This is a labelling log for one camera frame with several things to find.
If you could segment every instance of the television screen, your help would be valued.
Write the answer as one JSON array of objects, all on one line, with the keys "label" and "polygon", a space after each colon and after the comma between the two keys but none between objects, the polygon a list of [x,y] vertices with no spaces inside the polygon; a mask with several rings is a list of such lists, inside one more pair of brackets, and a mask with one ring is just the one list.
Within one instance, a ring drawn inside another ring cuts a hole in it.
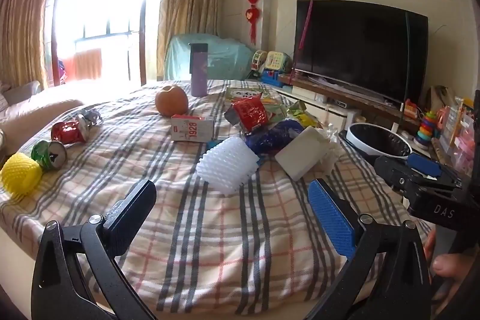
[{"label": "television screen", "polygon": [[[296,52],[309,3],[297,1]],[[400,103],[407,84],[408,51],[407,98],[418,103],[427,63],[427,17],[379,4],[314,0],[303,53],[294,55],[295,67]]]}]

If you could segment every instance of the plaid tablecloth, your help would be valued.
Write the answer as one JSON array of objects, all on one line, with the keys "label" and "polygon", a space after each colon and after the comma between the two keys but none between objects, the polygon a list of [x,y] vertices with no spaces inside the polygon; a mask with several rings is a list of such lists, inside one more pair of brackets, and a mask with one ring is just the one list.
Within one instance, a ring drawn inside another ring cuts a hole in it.
[{"label": "plaid tablecloth", "polygon": [[[307,188],[321,175],[320,167],[292,182],[270,158],[237,194],[224,197],[210,190],[195,174],[205,145],[172,142],[169,119],[155,109],[155,92],[164,84],[96,105],[104,124],[92,129],[86,145],[67,146],[68,162],[60,171],[44,174],[32,196],[12,199],[0,188],[2,228],[34,257],[48,221],[84,223],[93,214],[105,214],[138,180],[149,179],[157,186],[157,203],[117,262],[154,313],[251,314],[285,300],[318,298],[344,263],[308,204]],[[189,95],[189,83],[178,84]],[[215,119],[216,138],[238,134],[223,117],[226,88],[233,84],[252,86],[209,81],[207,97],[189,96],[191,115]],[[77,111],[61,120],[72,119]],[[30,155],[35,143],[49,139],[52,124],[21,151]],[[368,212],[378,222],[407,219],[372,167],[343,148],[325,178],[328,184],[358,213]],[[420,223],[419,228],[425,238],[428,227]],[[378,264],[370,278],[377,271]],[[99,297],[91,272],[86,278]]]}]

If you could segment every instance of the thermos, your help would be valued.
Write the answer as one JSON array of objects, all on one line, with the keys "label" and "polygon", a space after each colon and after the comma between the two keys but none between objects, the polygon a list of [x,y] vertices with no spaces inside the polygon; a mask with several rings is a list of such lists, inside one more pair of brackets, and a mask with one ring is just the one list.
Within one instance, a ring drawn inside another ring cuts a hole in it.
[{"label": "thermos", "polygon": [[191,95],[207,95],[208,44],[190,44]]}]

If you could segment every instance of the black robotic device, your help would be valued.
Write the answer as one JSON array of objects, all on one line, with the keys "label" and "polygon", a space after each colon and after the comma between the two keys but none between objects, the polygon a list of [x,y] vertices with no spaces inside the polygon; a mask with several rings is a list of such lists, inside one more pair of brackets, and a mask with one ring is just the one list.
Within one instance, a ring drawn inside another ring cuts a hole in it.
[{"label": "black robotic device", "polygon": [[[397,160],[378,158],[378,175],[404,192],[409,212],[435,223],[435,255],[462,252],[477,243],[480,207],[480,91],[475,96],[475,158],[470,181],[433,181]],[[32,284],[33,320],[155,319],[130,286],[114,257],[122,255],[156,200],[155,185],[141,181],[104,217],[94,215],[82,226],[46,225],[35,263]],[[306,320],[428,320],[431,300],[445,281],[430,284],[421,238],[412,221],[401,226],[377,223],[358,216],[322,180],[310,185],[309,199],[336,251],[347,257],[339,275],[307,315]],[[85,282],[77,254],[85,253],[90,268],[114,314],[95,303]],[[385,253],[377,281],[367,300],[354,301],[375,256]],[[480,310],[480,257],[438,320],[467,320]]]}]

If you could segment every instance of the metal screw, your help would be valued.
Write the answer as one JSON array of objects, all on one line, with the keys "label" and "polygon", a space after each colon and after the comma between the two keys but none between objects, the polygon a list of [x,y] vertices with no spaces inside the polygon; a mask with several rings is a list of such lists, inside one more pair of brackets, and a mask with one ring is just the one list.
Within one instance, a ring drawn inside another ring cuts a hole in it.
[{"label": "metal screw", "polygon": [[52,229],[55,229],[57,227],[57,222],[56,221],[49,221],[46,225],[46,228],[51,231]]},{"label": "metal screw", "polygon": [[371,224],[374,221],[374,218],[369,214],[362,214],[360,216],[360,221],[364,224]]},{"label": "metal screw", "polygon": [[92,217],[88,219],[88,222],[90,224],[98,224],[100,221],[102,221],[102,215],[101,214],[94,214]]},{"label": "metal screw", "polygon": [[417,225],[411,220],[405,220],[405,226],[410,229],[416,229]]}]

